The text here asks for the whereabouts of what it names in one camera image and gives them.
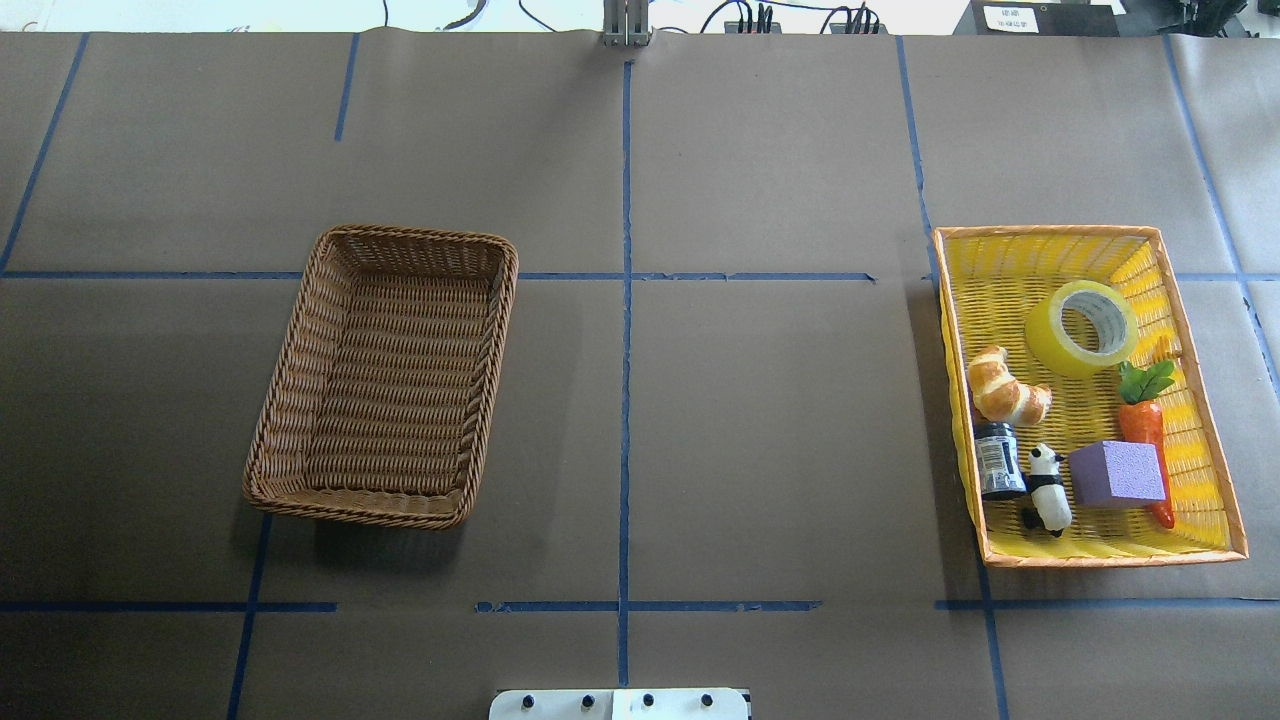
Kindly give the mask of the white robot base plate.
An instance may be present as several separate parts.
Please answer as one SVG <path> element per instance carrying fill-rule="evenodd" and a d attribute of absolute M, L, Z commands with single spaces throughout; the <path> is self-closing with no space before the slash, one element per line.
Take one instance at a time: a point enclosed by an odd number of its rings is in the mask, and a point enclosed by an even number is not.
<path fill-rule="evenodd" d="M 509 689 L 489 719 L 751 719 L 745 689 L 730 687 Z"/>

